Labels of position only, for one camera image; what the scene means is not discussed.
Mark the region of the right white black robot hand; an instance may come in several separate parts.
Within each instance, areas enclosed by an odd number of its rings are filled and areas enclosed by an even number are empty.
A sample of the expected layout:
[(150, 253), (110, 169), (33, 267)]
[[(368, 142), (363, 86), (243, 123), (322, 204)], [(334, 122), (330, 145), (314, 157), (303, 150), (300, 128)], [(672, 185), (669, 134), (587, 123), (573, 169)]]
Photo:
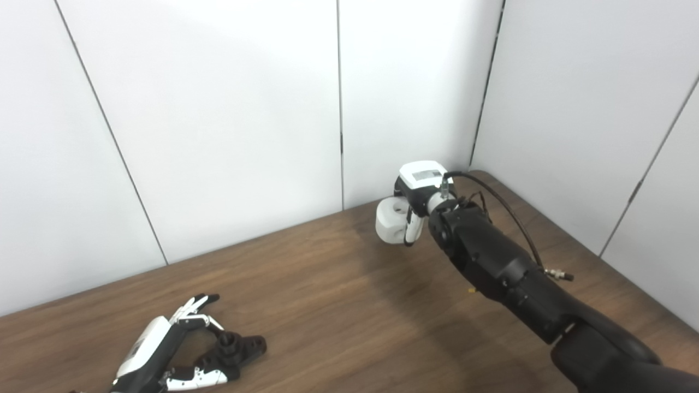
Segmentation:
[(447, 170), (434, 160), (422, 160), (402, 165), (394, 182), (393, 196), (407, 204), (404, 245), (410, 247), (420, 237), (423, 221), (448, 199), (456, 199), (456, 187), (451, 179), (445, 181)]

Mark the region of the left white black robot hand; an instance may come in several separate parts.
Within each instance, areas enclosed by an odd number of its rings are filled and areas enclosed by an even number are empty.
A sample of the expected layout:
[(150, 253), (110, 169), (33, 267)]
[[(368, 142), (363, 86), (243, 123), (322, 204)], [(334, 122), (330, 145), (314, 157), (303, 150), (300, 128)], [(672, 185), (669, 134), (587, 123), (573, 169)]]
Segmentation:
[(133, 344), (118, 368), (110, 392), (192, 391), (224, 385), (240, 378), (237, 367), (227, 367), (206, 355), (193, 366), (168, 367), (186, 336), (197, 329), (208, 329), (215, 336), (223, 327), (202, 309), (219, 299), (218, 294), (198, 294), (170, 318), (157, 316)]

